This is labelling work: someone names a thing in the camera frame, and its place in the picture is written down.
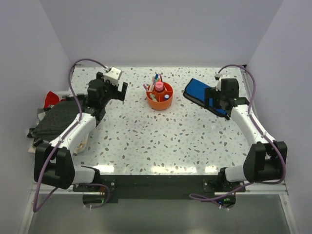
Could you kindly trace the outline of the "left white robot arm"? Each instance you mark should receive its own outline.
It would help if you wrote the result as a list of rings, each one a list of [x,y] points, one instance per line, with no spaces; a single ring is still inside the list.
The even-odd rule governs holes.
[[[99,170],[75,166],[73,155],[106,114],[105,106],[112,99],[124,101],[128,84],[119,90],[122,71],[115,67],[97,72],[89,81],[87,93],[66,97],[56,104],[33,130],[41,140],[35,149],[34,181],[56,188],[84,184],[89,191],[101,186]]]

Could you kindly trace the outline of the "orange round organizer container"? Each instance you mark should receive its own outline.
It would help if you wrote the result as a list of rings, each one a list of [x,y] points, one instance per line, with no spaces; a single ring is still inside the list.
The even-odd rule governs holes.
[[[151,100],[151,98],[149,97],[150,93],[153,93],[155,95],[158,102]],[[164,100],[164,96],[166,94],[170,96],[168,100]],[[147,97],[148,104],[152,109],[162,111],[162,110],[168,109],[171,106],[173,102],[173,97],[174,97],[174,90],[170,84],[165,82],[163,92],[157,93],[154,90],[152,92],[148,91],[146,92],[146,97]]]

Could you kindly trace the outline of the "green correction tape pen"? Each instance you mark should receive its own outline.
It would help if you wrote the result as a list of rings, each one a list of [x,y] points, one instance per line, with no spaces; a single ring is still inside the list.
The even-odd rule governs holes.
[[[157,98],[155,97],[153,93],[150,93],[149,97],[151,98],[152,101],[158,102]]]

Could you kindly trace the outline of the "pink capped glitter tube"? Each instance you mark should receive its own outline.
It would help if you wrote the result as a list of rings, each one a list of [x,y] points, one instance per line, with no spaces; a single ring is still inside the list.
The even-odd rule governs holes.
[[[164,91],[164,83],[161,81],[156,82],[155,86],[154,86],[154,91],[157,93],[163,92]]]

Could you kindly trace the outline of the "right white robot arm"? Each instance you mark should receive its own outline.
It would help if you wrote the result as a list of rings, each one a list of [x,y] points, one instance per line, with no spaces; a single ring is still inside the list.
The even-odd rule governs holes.
[[[235,78],[221,78],[216,87],[205,88],[205,108],[223,110],[240,128],[250,149],[241,165],[222,168],[217,179],[227,192],[235,182],[277,184],[286,175],[287,145],[276,141],[262,126],[251,109],[251,101],[240,97]]]

